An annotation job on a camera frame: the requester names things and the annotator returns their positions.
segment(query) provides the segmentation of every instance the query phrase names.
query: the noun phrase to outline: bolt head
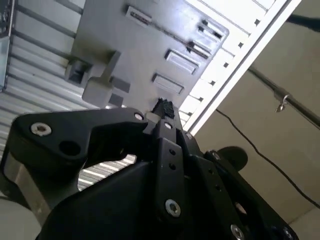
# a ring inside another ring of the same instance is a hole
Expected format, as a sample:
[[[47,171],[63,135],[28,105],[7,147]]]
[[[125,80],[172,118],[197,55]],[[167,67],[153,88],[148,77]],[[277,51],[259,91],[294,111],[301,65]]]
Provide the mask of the bolt head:
[[[43,122],[36,122],[31,125],[31,132],[34,135],[37,135],[39,137],[48,136],[52,133],[52,129],[49,125],[43,123]]]
[[[215,151],[212,152],[213,157],[215,158],[215,160],[220,160],[220,156],[218,155],[218,153],[216,153]]]
[[[244,233],[241,231],[241,229],[237,225],[232,224],[230,228],[231,228],[231,232],[232,232],[233,236],[237,240],[245,240]]]
[[[294,237],[291,235],[288,228],[285,227],[283,231],[284,231],[284,234],[288,237],[288,239],[294,239]]]
[[[164,125],[167,129],[172,129],[172,126],[170,125],[170,123],[165,122]]]
[[[140,121],[142,121],[144,119],[144,117],[140,114],[140,113],[135,113],[134,117]]]
[[[181,209],[179,204],[176,201],[172,199],[168,199],[167,201],[165,201],[164,205],[165,205],[165,210],[167,211],[168,214],[170,214],[174,218],[180,217]]]
[[[186,134],[185,134],[187,137],[188,137],[188,139],[193,139],[194,137],[191,135],[191,133],[189,133],[189,132],[187,132]]]

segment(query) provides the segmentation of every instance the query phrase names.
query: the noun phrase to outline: black cable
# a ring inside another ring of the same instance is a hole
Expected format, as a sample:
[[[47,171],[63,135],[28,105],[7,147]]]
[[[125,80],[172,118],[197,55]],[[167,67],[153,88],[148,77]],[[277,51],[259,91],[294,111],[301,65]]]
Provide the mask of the black cable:
[[[247,138],[246,135],[244,135],[242,133],[242,131],[240,131],[240,129],[234,124],[234,122],[231,120],[231,118],[229,116],[227,116],[226,114],[224,114],[223,112],[221,112],[220,110],[216,109],[216,111],[221,114],[222,116],[224,116],[226,119],[229,120],[229,122],[231,123],[231,125],[235,128],[235,130],[237,130],[237,132],[244,137],[245,140],[247,140],[247,142],[253,147],[254,151],[260,156],[262,157],[264,160],[266,160],[269,164],[271,164],[275,169],[277,169],[288,181],[289,183],[295,188],[295,190],[298,191],[298,193],[300,193],[302,195],[302,197],[304,197],[306,200],[308,200],[310,203],[312,203],[314,206],[316,206],[318,209],[320,209],[320,204],[318,204],[317,202],[315,202],[314,200],[312,200],[310,197],[308,197],[295,183],[294,181],[291,180],[291,178],[280,168],[278,167],[273,161],[271,161],[269,158],[267,158],[266,156],[264,156],[262,153],[259,152],[259,150],[256,148],[256,146],[252,143],[252,141],[250,141],[249,138]]]

